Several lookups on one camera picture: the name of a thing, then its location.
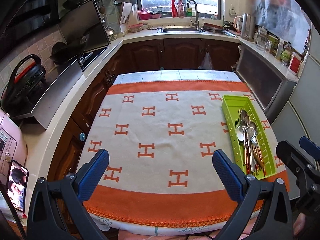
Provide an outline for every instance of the phone screen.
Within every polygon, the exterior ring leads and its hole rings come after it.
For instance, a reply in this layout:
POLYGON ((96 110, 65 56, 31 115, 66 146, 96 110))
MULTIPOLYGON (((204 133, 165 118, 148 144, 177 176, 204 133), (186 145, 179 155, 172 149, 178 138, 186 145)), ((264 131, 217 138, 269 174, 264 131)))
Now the phone screen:
POLYGON ((12 161, 7 183, 7 192, 13 206, 20 211, 25 210, 25 189, 27 187, 29 172, 19 163, 12 161))

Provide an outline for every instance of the refrigerator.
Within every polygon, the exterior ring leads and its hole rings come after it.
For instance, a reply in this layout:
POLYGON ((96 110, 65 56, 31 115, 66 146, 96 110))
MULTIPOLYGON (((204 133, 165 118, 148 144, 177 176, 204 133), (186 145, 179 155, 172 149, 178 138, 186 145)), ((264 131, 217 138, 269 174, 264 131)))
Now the refrigerator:
MULTIPOLYGON (((302 136, 320 146, 320 35, 314 26, 299 81, 271 126, 278 142, 287 140, 319 169, 315 160, 299 146, 302 136)), ((300 195, 299 188, 295 185, 296 177, 288 168, 287 172, 289 198, 294 199, 300 195)))

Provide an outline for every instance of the table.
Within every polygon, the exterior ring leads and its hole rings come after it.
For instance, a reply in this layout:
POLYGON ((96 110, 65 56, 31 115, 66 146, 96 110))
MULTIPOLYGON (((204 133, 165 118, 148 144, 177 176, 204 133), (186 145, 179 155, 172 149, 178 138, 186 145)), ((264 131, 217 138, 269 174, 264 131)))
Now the table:
MULTIPOLYGON (((235 73, 204 70, 120 75, 94 120, 78 168, 99 148, 109 166, 84 206, 102 228, 143 235, 216 230, 236 207, 212 166, 214 150, 233 151, 221 109, 223 95, 248 96, 276 160, 274 181, 287 182, 276 137, 235 73)), ((261 203, 252 217, 257 216, 261 203)))

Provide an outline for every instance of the faucet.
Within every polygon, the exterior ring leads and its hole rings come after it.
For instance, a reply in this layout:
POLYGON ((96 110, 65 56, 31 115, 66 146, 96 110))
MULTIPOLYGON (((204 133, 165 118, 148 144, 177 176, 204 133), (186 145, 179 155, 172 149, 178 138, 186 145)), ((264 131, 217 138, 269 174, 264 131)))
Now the faucet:
POLYGON ((199 28, 198 6, 197 6, 197 3, 194 0, 189 0, 187 2, 187 8, 189 8, 190 2, 193 2, 195 7, 196 7, 196 22, 193 23, 191 19, 190 19, 190 21, 192 22, 192 26, 195 26, 198 29, 199 28))

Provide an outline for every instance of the pink appliance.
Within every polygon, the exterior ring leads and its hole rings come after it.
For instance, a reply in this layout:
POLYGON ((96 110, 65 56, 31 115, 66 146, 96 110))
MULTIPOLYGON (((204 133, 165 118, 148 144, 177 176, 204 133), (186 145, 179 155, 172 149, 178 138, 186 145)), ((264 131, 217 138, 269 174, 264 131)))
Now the pink appliance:
POLYGON ((24 165, 27 145, 20 128, 0 110, 0 181, 6 185, 11 161, 24 165))

